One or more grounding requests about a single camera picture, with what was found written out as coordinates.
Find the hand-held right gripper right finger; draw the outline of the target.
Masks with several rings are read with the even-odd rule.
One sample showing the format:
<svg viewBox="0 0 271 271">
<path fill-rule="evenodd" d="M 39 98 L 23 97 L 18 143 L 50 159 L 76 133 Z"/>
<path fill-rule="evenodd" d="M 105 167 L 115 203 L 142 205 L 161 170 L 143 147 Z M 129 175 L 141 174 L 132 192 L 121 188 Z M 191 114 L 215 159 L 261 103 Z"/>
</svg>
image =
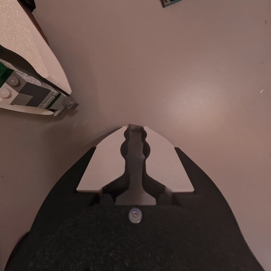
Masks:
<svg viewBox="0 0 271 271">
<path fill-rule="evenodd" d="M 156 202 L 171 202 L 173 194 L 195 191 L 174 146 L 147 126 L 142 128 L 142 186 Z"/>
</svg>

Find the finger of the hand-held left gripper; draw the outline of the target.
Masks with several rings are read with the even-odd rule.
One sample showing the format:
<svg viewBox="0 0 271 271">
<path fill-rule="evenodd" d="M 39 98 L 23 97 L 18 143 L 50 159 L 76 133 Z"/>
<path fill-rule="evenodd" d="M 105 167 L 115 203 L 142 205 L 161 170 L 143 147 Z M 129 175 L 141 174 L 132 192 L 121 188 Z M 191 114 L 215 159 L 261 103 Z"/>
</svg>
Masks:
<svg viewBox="0 0 271 271">
<path fill-rule="evenodd" d="M 46 108 L 37 108 L 37 107 L 29 107 L 29 106 L 21 106 L 21 105 L 10 105 L 4 102 L 0 102 L 0 108 L 12 110 L 16 112 L 29 113 L 29 114 L 37 114 L 37 115 L 53 115 L 53 111 L 50 111 Z"/>
<path fill-rule="evenodd" d="M 70 95 L 72 90 L 42 31 L 19 1 L 0 1 L 1 46 L 26 60 L 40 77 Z"/>
</svg>

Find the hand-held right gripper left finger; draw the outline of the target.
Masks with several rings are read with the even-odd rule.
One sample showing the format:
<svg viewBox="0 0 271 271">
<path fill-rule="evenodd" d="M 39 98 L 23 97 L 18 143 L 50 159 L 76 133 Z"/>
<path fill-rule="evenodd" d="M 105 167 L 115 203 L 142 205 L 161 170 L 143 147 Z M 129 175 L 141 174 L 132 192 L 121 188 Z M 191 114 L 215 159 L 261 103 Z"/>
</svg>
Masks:
<svg viewBox="0 0 271 271">
<path fill-rule="evenodd" d="M 103 139 L 86 167 L 77 192 L 109 194 L 113 201 L 129 189 L 127 154 L 130 130 L 123 126 Z"/>
</svg>

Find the grey brick pillar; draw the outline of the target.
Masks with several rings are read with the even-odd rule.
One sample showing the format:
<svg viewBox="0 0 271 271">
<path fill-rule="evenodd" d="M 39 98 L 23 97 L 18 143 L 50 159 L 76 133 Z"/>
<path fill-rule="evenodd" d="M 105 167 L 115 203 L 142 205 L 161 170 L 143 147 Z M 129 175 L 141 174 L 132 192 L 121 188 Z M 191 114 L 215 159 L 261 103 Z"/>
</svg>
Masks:
<svg viewBox="0 0 271 271">
<path fill-rule="evenodd" d="M 58 116 L 65 109 L 75 110 L 78 102 L 56 86 L 2 60 L 0 62 L 0 101 L 10 105 L 46 108 Z"/>
</svg>

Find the grey baseplate brick building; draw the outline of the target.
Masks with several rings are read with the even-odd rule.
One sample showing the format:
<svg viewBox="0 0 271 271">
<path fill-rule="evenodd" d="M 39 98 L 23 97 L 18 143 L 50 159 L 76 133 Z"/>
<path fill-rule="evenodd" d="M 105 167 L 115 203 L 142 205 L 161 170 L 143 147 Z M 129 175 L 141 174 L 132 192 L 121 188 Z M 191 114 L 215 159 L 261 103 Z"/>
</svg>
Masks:
<svg viewBox="0 0 271 271">
<path fill-rule="evenodd" d="M 160 0 L 161 1 L 161 4 L 162 4 L 162 7 L 163 8 L 166 8 L 166 7 L 169 7 L 171 5 L 174 5 L 178 2 L 181 2 L 182 0 Z"/>
</svg>

